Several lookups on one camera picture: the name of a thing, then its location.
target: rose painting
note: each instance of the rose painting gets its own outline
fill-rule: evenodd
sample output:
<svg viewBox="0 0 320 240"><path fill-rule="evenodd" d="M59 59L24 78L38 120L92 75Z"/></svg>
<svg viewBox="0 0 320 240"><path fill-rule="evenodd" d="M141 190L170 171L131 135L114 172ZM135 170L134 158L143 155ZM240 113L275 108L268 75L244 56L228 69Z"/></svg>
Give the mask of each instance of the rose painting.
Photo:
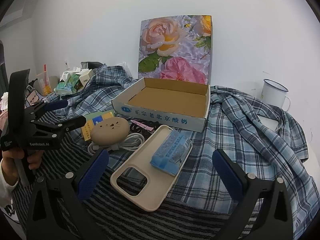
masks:
<svg viewBox="0 0 320 240"><path fill-rule="evenodd" d="M211 16L182 15L141 22L138 78L208 84Z"/></svg>

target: blue logo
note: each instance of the blue logo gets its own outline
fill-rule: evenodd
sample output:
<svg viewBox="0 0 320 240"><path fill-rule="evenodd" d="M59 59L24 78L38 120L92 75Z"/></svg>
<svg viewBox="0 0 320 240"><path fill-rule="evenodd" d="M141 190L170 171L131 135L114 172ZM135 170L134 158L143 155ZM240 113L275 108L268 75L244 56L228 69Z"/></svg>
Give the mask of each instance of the blue logo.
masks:
<svg viewBox="0 0 320 240"><path fill-rule="evenodd" d="M125 106L121 107L121 110L126 112L126 113L130 113L131 112L131 109L130 108L127 108Z"/></svg>

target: beige phone case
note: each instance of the beige phone case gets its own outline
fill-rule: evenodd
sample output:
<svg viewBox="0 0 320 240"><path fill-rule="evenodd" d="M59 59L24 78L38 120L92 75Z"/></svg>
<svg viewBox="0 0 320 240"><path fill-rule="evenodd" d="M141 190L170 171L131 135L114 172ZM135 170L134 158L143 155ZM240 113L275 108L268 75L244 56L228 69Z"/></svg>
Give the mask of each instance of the beige phone case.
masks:
<svg viewBox="0 0 320 240"><path fill-rule="evenodd" d="M150 164L151 158L156 150L161 146L168 137L172 129L167 125L161 125L145 143L136 150L112 175L110 178L111 185L127 199L135 203L145 211L155 211L161 205L167 196L170 188L177 179L184 163L186 162L191 150L187 153L176 176L167 174ZM147 178L147 184L136 196L131 196L121 189L116 183L117 178L127 169L135 168L138 172Z"/></svg>

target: blue gripper pad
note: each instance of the blue gripper pad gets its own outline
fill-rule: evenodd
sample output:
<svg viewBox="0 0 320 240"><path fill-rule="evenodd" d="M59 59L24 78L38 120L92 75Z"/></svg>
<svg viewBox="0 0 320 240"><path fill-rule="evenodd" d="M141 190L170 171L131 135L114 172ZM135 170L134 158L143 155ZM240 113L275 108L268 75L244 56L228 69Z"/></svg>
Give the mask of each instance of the blue gripper pad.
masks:
<svg viewBox="0 0 320 240"><path fill-rule="evenodd" d="M215 167L231 198L238 202L241 201L243 199L242 182L218 150L215 150L212 154L212 165Z"/></svg>
<svg viewBox="0 0 320 240"><path fill-rule="evenodd" d="M90 198L108 163L109 153L103 150L78 183L77 197L80 201Z"/></svg>
<svg viewBox="0 0 320 240"><path fill-rule="evenodd" d="M50 112L57 109L65 108L68 106L68 100L60 100L52 103L47 103L45 110Z"/></svg>

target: white wall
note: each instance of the white wall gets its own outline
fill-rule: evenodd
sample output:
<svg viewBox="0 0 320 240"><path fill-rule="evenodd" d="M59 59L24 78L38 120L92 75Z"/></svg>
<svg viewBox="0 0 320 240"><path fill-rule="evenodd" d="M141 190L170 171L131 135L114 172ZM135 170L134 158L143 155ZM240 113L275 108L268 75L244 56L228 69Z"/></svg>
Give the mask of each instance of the white wall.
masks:
<svg viewBox="0 0 320 240"><path fill-rule="evenodd" d="M320 24L305 0L39 0L33 41L37 71L80 61L127 62L137 76L140 23L170 15L212 15L211 84L261 94L263 78L289 89L289 112L320 160Z"/></svg>
<svg viewBox="0 0 320 240"><path fill-rule="evenodd" d="M0 32L8 80L11 73L30 68L29 80L36 77L31 19L19 22Z"/></svg>

